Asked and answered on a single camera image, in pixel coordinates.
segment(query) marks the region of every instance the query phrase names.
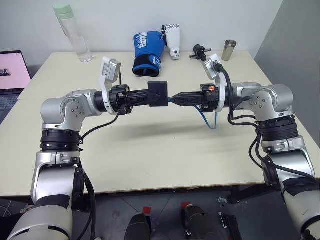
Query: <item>black cable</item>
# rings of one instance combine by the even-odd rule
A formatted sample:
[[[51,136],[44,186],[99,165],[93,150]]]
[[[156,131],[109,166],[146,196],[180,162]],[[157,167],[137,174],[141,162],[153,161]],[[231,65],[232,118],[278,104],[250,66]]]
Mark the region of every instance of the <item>black cable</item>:
[[[256,119],[256,117],[254,115],[241,115],[241,116],[235,116],[233,118],[233,120],[239,120],[239,119],[244,119],[244,118],[251,118],[251,119]]]
[[[250,148],[249,148],[249,156],[251,158],[251,160],[259,167],[262,169],[262,166],[255,160],[254,156],[252,156],[252,149],[254,148],[255,144],[257,143],[258,140],[258,136],[256,136],[256,138],[254,139],[253,143],[251,144]]]
[[[115,121],[117,121],[118,117],[119,117],[119,113],[115,116],[115,118],[114,118],[111,122],[108,122],[108,123],[103,124],[103,125],[100,125],[100,126],[96,126],[96,127],[92,128],[91,130],[87,131],[87,132],[86,132],[85,134],[83,134],[83,136],[81,137],[82,143],[83,143],[85,137],[88,136],[90,133],[92,133],[93,131],[95,131],[95,130],[97,130],[97,129],[101,129],[101,128],[104,128],[104,127],[106,127],[106,126],[109,126],[109,125],[113,124]]]
[[[227,88],[228,88],[228,96],[229,96],[229,112],[231,113],[231,118],[233,119],[234,118],[234,110],[233,110],[232,86],[231,86],[230,77],[229,77],[229,74],[227,73],[227,71],[224,69],[224,67],[221,64],[220,64],[218,69],[225,76],[226,85],[227,85]]]
[[[247,125],[247,126],[252,126],[252,127],[254,127],[255,129],[258,129],[258,125],[254,124],[254,123],[252,123],[252,122],[233,122],[233,121],[231,120],[230,112],[229,112],[229,114],[228,114],[228,122],[229,122],[231,125],[234,125],[234,126],[245,126],[245,125]]]
[[[90,202],[91,202],[91,235],[90,235],[90,240],[95,240],[96,238],[96,195],[95,195],[95,190],[94,187],[86,174],[84,172],[84,183],[86,185],[86,189],[88,190],[88,194],[90,197]]]
[[[306,177],[308,179],[311,179],[312,181],[316,181],[316,178],[313,177],[310,174],[307,174],[307,173],[302,172],[302,171],[297,171],[297,170],[293,170],[293,169],[290,169],[290,168],[287,168],[287,167],[283,167],[283,166],[279,166],[279,165],[273,164],[273,163],[269,162],[268,160],[266,160],[265,158],[263,158],[259,153],[260,141],[261,141],[261,133],[258,133],[257,134],[257,142],[256,142],[256,145],[255,145],[255,154],[261,160],[261,162],[263,162],[264,164],[266,164],[266,165],[268,165],[270,167],[273,167],[275,169],[279,169],[279,170],[282,170],[282,171],[285,171],[285,172],[288,172],[288,173],[291,173],[291,174],[300,175],[300,176]]]
[[[83,169],[81,160],[79,161],[79,163],[77,164],[79,168]],[[77,240],[80,240],[86,233],[90,223],[91,224],[91,234],[90,234],[90,240],[94,240],[95,239],[95,235],[96,235],[96,195],[95,195],[95,190],[94,187],[88,177],[88,175],[86,174],[86,172],[84,172],[84,184],[85,187],[88,191],[88,196],[90,199],[90,214],[89,214],[89,218],[84,226],[84,229],[82,230],[82,232],[80,233],[79,237],[77,238]]]
[[[225,80],[226,80],[226,84],[227,84],[227,88],[228,88],[228,97],[229,97],[229,114],[228,114],[228,122],[231,124],[231,125],[234,125],[234,126],[253,126],[255,127],[255,129],[257,130],[258,129],[258,126],[252,122],[233,122],[232,120],[235,120],[235,119],[241,119],[241,118],[246,118],[246,117],[250,117],[250,118],[253,118],[252,115],[243,115],[243,116],[239,116],[237,118],[234,118],[234,109],[236,109],[242,102],[244,101],[248,101],[250,99],[249,96],[246,96],[246,97],[243,97],[241,98],[235,105],[233,105],[233,101],[232,101],[232,87],[231,87],[231,81],[230,81],[230,77],[227,73],[227,71],[223,68],[223,66],[220,64],[220,63],[217,63],[215,64],[214,68],[218,71],[218,72],[222,72],[223,75],[225,76]],[[285,172],[288,172],[288,173],[292,173],[292,174],[296,174],[296,175],[300,175],[300,176],[303,176],[303,177],[306,177],[308,179],[311,179],[312,181],[315,181],[316,179],[310,175],[310,174],[307,174],[305,172],[302,172],[302,171],[297,171],[297,170],[293,170],[293,169],[290,169],[290,168],[286,168],[286,167],[283,167],[283,166],[279,166],[279,165],[276,165],[276,164],[273,164],[271,162],[268,162],[266,159],[264,159],[260,153],[259,153],[259,146],[260,146],[260,141],[261,141],[261,134],[258,133],[257,134],[257,137],[256,137],[256,140],[253,141],[253,143],[251,144],[250,146],[250,158],[254,161],[254,163],[258,164],[252,154],[251,154],[251,150],[252,148],[254,147],[255,145],[255,142],[256,142],[256,145],[255,145],[255,154],[257,155],[257,157],[266,165],[269,165],[273,168],[276,168],[276,169],[279,169],[279,170],[282,170],[282,171],[285,171]]]
[[[121,71],[119,71],[119,83],[122,85],[122,76],[121,76]]]

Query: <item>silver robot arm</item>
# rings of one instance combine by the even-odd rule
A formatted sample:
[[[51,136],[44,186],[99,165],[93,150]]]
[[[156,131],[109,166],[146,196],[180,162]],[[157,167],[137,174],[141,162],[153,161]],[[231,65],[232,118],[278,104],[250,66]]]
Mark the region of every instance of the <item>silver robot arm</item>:
[[[120,65],[114,59],[103,58],[99,77],[102,91],[73,91],[42,104],[41,151],[36,154],[31,186],[35,208],[20,218],[9,240],[72,238],[72,203],[83,196],[86,176],[80,167],[79,149],[83,143],[79,132],[86,117],[105,112],[125,115],[131,113],[134,106],[168,106],[165,81],[148,82],[148,89],[136,91],[130,91],[127,85],[112,86],[120,73]]]
[[[203,63],[210,79],[217,79],[221,74],[216,64],[214,55]],[[265,183],[282,192],[302,238],[320,240],[320,188],[304,138],[298,134],[292,91],[285,85],[261,86],[248,82],[233,84],[231,95],[233,105],[240,103],[233,106],[235,110],[250,110],[255,115],[257,146],[262,136],[261,146],[267,154],[261,157],[256,149]]]

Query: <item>laptop screen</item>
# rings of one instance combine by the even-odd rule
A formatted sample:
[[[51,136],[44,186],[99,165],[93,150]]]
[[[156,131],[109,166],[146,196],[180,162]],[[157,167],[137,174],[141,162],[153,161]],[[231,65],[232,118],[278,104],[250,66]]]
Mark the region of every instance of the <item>laptop screen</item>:
[[[21,52],[0,54],[0,90],[24,89],[30,81]]]

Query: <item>laptop keyboard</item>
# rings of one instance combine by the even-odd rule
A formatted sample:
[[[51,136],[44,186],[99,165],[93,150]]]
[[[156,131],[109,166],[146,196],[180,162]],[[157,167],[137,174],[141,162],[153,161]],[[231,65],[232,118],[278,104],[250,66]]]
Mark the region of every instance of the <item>laptop keyboard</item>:
[[[12,109],[16,102],[18,101],[18,96],[0,96],[0,110]]]

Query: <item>blue cable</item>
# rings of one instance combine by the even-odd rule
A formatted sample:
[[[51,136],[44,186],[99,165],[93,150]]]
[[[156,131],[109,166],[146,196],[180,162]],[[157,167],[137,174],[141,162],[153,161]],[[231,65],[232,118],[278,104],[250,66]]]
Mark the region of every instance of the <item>blue cable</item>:
[[[172,99],[172,97],[168,97],[168,102],[169,102],[169,103],[171,102],[171,99]],[[214,126],[210,126],[210,124],[208,123],[208,120],[207,120],[206,116],[205,116],[204,113],[200,110],[200,108],[197,107],[197,106],[194,106],[194,107],[195,107],[195,108],[198,110],[198,112],[201,114],[201,116],[202,116],[205,124],[208,126],[208,128],[210,128],[211,130],[215,130],[215,129],[217,128],[218,113],[215,112],[215,116],[214,116]]]

